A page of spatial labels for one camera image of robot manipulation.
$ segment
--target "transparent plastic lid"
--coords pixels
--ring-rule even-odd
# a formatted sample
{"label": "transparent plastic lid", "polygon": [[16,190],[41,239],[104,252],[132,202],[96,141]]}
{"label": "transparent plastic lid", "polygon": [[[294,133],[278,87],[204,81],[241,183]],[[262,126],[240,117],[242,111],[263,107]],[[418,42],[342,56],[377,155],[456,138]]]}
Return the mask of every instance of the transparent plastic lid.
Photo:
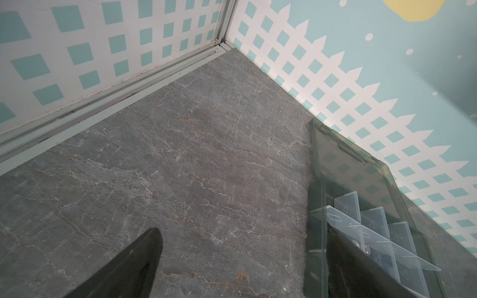
{"label": "transparent plastic lid", "polygon": [[388,166],[314,118],[314,171],[356,191],[360,198],[414,226]]}

